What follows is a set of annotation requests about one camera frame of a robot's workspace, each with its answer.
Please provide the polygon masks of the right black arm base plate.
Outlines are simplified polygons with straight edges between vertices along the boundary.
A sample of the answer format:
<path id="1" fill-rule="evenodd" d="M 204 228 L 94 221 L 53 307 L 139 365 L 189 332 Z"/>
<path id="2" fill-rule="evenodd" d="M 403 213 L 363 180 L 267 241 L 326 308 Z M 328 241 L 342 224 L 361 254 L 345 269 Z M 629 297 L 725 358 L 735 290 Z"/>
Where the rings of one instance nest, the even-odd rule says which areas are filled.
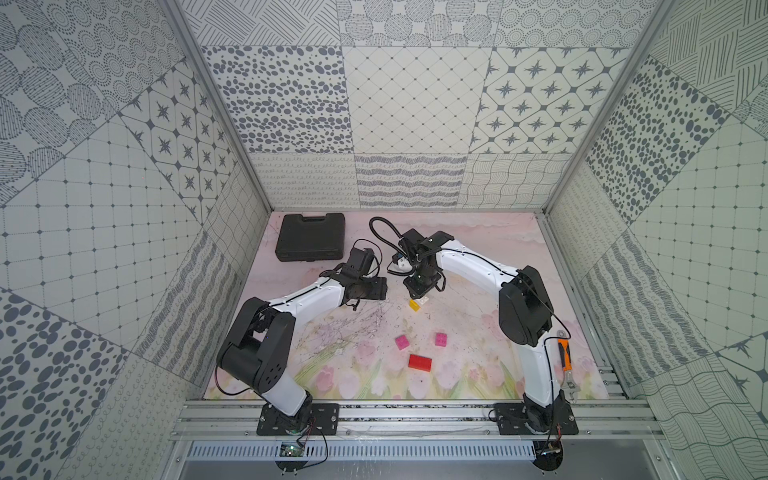
<path id="1" fill-rule="evenodd" d="M 544 426 L 542 430 L 535 429 L 529 421 L 522 402 L 496 403 L 493 405 L 489 418 L 497 424 L 500 435 L 577 435 L 579 427 L 575 415 L 568 403 L 556 405 L 553 427 Z"/>

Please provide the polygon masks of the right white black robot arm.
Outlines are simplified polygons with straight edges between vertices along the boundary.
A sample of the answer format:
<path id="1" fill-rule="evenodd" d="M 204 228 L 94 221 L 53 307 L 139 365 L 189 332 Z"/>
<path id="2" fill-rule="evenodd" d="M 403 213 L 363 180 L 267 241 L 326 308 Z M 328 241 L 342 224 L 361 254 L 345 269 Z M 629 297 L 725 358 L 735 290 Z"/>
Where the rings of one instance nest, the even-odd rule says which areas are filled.
<path id="1" fill-rule="evenodd" d="M 398 273 L 413 299 L 444 289 L 447 272 L 496 297 L 499 329 L 517 346 L 521 361 L 528 425 L 535 432 L 550 428 L 561 387 L 547 347 L 554 308 L 538 270 L 492 261 L 443 231 L 426 237 L 410 229 L 398 239 L 396 251 Z"/>

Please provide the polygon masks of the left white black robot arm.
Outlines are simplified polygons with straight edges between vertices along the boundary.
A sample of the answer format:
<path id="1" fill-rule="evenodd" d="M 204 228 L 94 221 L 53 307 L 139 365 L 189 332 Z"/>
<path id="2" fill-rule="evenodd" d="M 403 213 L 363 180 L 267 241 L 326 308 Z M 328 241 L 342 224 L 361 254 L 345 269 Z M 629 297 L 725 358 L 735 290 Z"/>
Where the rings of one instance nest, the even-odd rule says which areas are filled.
<path id="1" fill-rule="evenodd" d="M 293 429 L 310 422 L 312 396 L 287 373 L 297 327 L 342 306 L 386 299 L 387 279 L 370 248 L 353 248 L 348 259 L 311 285 L 284 297 L 252 297 L 240 307 L 216 356 L 216 370 L 245 384 Z"/>

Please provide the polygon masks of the red lego brick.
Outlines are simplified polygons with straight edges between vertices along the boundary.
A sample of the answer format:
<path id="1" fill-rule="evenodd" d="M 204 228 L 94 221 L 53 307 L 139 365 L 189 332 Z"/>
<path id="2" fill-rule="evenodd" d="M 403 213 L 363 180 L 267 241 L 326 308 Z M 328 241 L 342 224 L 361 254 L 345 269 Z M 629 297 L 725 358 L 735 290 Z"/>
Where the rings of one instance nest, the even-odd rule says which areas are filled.
<path id="1" fill-rule="evenodd" d="M 408 358 L 408 367 L 417 371 L 430 372 L 432 370 L 432 359 L 421 355 L 410 354 Z"/>

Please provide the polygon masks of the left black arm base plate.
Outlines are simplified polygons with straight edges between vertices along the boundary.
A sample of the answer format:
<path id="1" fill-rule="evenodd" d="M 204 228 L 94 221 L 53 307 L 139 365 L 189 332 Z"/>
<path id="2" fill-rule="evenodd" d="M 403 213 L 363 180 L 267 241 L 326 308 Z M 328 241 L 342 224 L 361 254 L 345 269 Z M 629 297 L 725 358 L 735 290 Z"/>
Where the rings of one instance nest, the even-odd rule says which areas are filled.
<path id="1" fill-rule="evenodd" d="M 337 403 L 307 403 L 295 415 L 289 416 L 272 404 L 260 413 L 258 436 L 299 435 L 312 429 L 314 433 L 333 436 L 337 432 L 340 405 Z"/>

